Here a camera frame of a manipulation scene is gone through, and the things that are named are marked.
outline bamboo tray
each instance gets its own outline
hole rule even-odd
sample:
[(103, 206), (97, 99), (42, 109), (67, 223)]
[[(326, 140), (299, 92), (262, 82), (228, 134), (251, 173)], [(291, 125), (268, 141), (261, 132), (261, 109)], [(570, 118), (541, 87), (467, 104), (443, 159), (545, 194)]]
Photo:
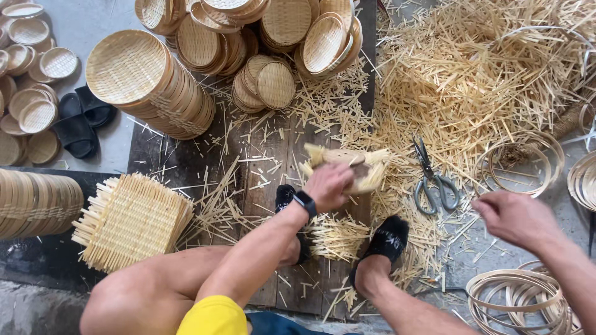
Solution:
[(0, 169), (0, 238), (61, 234), (83, 207), (71, 178)]

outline watch strap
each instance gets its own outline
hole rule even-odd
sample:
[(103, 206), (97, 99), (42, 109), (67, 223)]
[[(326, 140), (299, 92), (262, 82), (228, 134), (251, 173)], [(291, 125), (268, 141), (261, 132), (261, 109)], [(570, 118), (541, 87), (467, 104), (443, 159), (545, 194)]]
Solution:
[[(308, 199), (310, 199), (310, 201), (308, 201), (308, 202), (302, 201), (300, 199), (300, 195), (301, 194), (306, 195), (306, 197)], [(306, 192), (304, 192), (304, 191), (298, 191), (297, 193), (294, 194), (294, 200), (296, 202), (298, 202), (302, 207), (304, 207), (304, 209), (306, 209), (306, 211), (308, 212), (309, 219), (312, 219), (312, 218), (314, 218), (317, 215), (315, 202), (314, 202), (314, 200), (312, 200), (311, 197), (309, 197), (306, 194)]]

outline gray floor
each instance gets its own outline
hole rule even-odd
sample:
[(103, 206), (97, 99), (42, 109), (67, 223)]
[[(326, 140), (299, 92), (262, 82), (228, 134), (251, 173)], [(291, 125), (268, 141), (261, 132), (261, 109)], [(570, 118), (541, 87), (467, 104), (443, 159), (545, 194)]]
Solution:
[[(93, 46), (106, 35), (122, 29), (142, 29), (134, 14), (134, 0), (37, 0), (37, 2), (46, 8), (49, 19), (48, 16), (45, 19), (52, 27), (58, 45), (72, 49), (83, 64)], [(414, 5), (410, 6), (412, 8), (402, 11), (414, 10)], [(58, 96), (73, 92), (74, 88), (84, 83), (85, 76), (79, 71), (76, 76), (56, 85)], [(67, 164), (71, 170), (124, 172), (128, 164), (132, 128), (132, 121), (122, 113), (108, 128), (98, 132), (101, 152), (97, 157), (77, 160), (63, 151), (47, 167), (65, 169)], [(568, 168), (585, 154), (585, 149), (580, 143), (567, 145), (564, 149), (570, 155), (566, 157), (564, 175), (541, 196), (541, 199), (552, 206), (566, 234), (585, 249), (588, 241), (586, 213), (578, 210), (575, 202), (569, 197), (565, 179)], [(483, 251), (492, 242), (491, 236), (485, 238), (484, 223), (481, 221), (472, 227), (470, 235), (472, 240), (478, 241), (473, 247), (477, 251)], [(497, 268), (513, 268), (534, 259), (529, 253), (503, 241), (497, 242), (496, 245), (507, 249), (513, 255), (501, 256), (502, 251), (493, 247), (478, 263), (473, 263), (475, 253), (460, 253), (455, 257), (454, 262), (446, 265), (447, 285), (465, 287), (467, 281), (477, 273)], [(424, 297), (424, 300), (447, 311), (455, 309), (465, 319), (470, 319), (467, 306), (445, 305), (439, 296), (432, 294)], [(78, 319), (85, 302), (85, 295), (0, 281), (0, 334), (77, 334)], [(365, 317), (365, 320), (359, 324), (328, 322), (323, 325), (309, 315), (281, 313), (307, 325), (310, 329), (331, 334), (390, 332), (389, 327), (380, 317)]]

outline unfinished woven basket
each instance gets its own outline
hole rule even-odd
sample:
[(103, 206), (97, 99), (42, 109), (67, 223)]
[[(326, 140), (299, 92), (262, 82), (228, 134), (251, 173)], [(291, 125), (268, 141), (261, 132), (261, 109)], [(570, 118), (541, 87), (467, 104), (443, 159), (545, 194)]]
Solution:
[(72, 240), (86, 247), (80, 259), (107, 273), (173, 252), (193, 216), (189, 199), (139, 173), (98, 184), (89, 202)]
[(305, 143), (304, 149), (311, 159), (299, 163), (299, 167), (308, 177), (314, 173), (313, 169), (325, 163), (350, 164), (355, 173), (355, 180), (352, 187), (344, 191), (346, 194), (363, 194), (376, 190), (383, 181), (390, 156), (389, 149), (373, 152), (329, 150), (310, 143)]
[(61, 234), (83, 207), (69, 177), (0, 169), (0, 239)]

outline person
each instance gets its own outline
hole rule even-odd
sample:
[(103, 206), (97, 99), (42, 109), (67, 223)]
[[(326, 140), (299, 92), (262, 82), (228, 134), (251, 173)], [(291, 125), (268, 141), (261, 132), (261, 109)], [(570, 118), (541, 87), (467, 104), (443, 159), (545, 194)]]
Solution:
[[(353, 181), (348, 165), (318, 168), (303, 191), (316, 212), (340, 207)], [(296, 237), (312, 216), (291, 187), (278, 189), (270, 220), (235, 246), (209, 246), (160, 255), (110, 274), (95, 286), (80, 322), (96, 334), (322, 334), (268, 312), (245, 315), (250, 296), (275, 268), (304, 259)], [(473, 202), (489, 232), (534, 255), (551, 270), (587, 335), (596, 334), (596, 266), (558, 228), (550, 209), (528, 196), (498, 191)], [(392, 263), (406, 247), (408, 223), (387, 218), (350, 274), (357, 291), (398, 334), (477, 334), (460, 320), (398, 289)]]

